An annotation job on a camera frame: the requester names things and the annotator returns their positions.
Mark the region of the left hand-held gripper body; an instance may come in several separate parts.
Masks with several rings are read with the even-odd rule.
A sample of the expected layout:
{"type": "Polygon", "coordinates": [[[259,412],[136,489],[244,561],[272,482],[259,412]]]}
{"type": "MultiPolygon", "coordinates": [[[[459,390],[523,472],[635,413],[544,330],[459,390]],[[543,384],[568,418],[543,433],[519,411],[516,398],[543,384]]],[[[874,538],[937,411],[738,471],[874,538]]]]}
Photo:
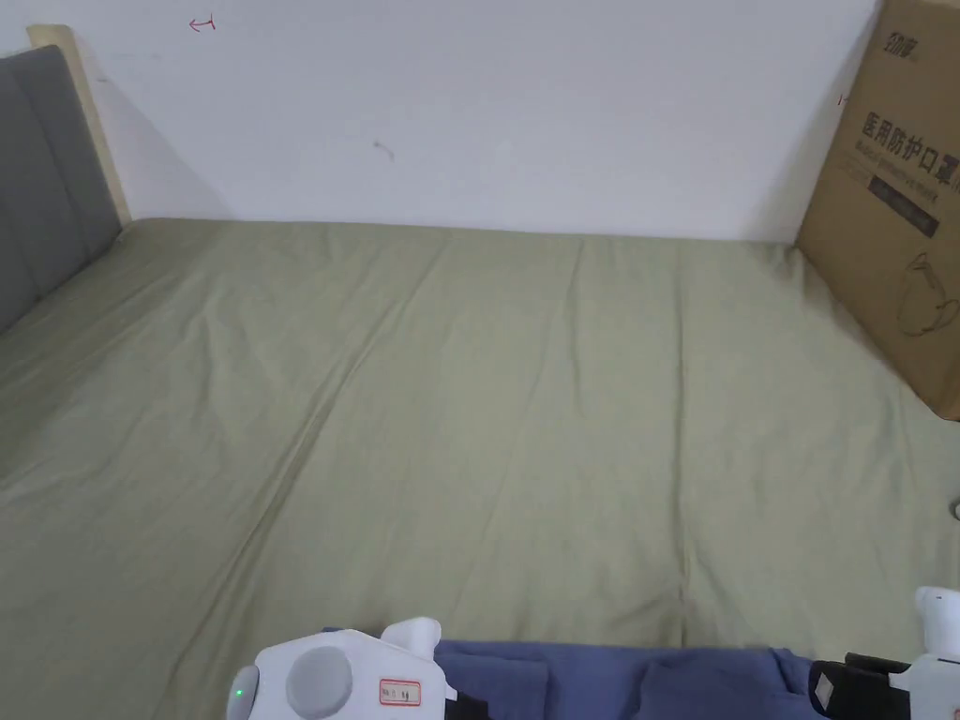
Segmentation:
{"type": "Polygon", "coordinates": [[[438,621],[416,617],[374,637],[321,632],[258,652],[235,675],[231,719],[487,719],[483,699],[454,689],[435,659],[438,621]]]}

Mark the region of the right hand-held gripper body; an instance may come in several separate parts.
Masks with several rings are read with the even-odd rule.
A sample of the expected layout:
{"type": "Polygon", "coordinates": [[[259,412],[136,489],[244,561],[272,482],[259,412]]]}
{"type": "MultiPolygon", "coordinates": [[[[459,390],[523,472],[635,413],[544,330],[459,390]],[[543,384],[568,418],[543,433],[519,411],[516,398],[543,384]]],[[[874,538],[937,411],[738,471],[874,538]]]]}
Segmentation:
{"type": "Polygon", "coordinates": [[[867,673],[853,701],[854,719],[959,717],[959,591],[922,586],[915,593],[923,653],[911,663],[847,655],[867,673]]]}

